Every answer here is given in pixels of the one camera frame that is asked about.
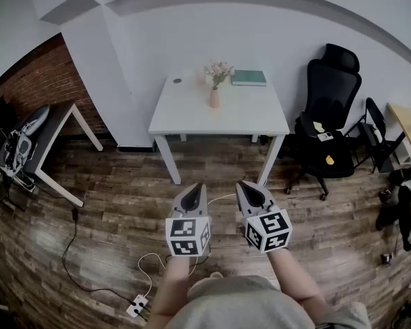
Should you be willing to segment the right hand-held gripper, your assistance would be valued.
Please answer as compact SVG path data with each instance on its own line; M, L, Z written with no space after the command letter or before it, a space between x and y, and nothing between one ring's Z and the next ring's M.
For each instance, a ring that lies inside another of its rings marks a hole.
M261 254L288 247L292 224L286 209L275 205L271 192L253 182L236 183L236 198L241 211L245 238Z

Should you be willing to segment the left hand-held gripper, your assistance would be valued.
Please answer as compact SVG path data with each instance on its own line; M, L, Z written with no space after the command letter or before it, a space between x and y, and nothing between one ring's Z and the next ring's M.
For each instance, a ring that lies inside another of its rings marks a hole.
M202 256L211 236L207 187L195 183L173 200L173 211L165 220L165 236L172 256Z

